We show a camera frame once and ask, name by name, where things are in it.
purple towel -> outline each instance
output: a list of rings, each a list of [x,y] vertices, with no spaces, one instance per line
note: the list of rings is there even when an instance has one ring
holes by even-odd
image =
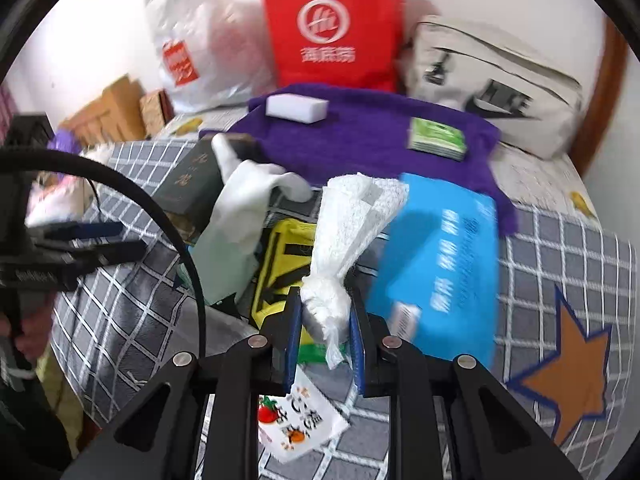
[[[313,186],[324,186],[331,177],[357,172],[380,178],[397,178],[401,173],[440,178],[492,197],[500,234],[516,231],[515,208],[495,183],[487,161],[500,139],[500,130],[484,119],[375,90],[300,83],[274,93],[327,99],[327,117],[314,124],[267,117],[263,96],[249,101],[250,113],[233,126],[233,131],[254,136],[270,161],[303,176]],[[461,130],[468,147],[465,159],[457,162],[409,150],[412,117]]]

canvas bag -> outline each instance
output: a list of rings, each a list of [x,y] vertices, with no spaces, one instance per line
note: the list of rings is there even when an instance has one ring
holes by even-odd
[[[402,0],[265,0],[278,83],[396,90]]]
[[[575,133],[580,83],[518,38],[491,25],[425,16],[405,74],[409,97],[479,115],[501,140],[541,158]]]

white wall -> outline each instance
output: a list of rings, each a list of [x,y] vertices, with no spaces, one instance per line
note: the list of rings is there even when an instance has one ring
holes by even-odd
[[[584,178],[602,225],[618,236],[631,240],[640,256],[640,62],[630,53],[625,83],[618,107],[596,157]],[[638,341],[636,324],[636,341]],[[603,464],[601,478],[617,465],[640,428],[640,404],[629,402],[640,397],[640,352],[634,351],[624,416],[620,429]]]
[[[260,0],[240,0],[268,46]],[[424,0],[408,0],[415,20]],[[602,44],[592,0],[430,0],[443,14],[495,23],[577,76],[590,94]],[[44,110],[53,125],[129,72],[145,89],[160,86],[143,0],[60,0],[40,23],[8,78],[21,110]]]

white paper towel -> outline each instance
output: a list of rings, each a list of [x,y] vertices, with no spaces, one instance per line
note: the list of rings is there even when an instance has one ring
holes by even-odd
[[[271,190],[279,187],[294,202],[307,202],[312,191],[295,173],[275,164],[240,161],[223,134],[211,141],[225,186],[216,200],[209,225],[198,238],[191,256],[198,269],[204,298],[214,304],[245,290],[258,262],[254,251],[269,206]],[[184,266],[180,277],[190,285]]]
[[[300,298],[305,328],[326,345],[330,369],[342,361],[340,343],[348,335],[351,298],[344,277],[408,195],[409,187],[399,180],[360,173],[332,178],[322,189],[311,272],[302,278]]]

barcode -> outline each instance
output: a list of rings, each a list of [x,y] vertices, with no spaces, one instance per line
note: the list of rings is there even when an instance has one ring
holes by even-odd
[[[391,311],[389,332],[405,341],[414,339],[421,310],[418,306],[396,301]]]

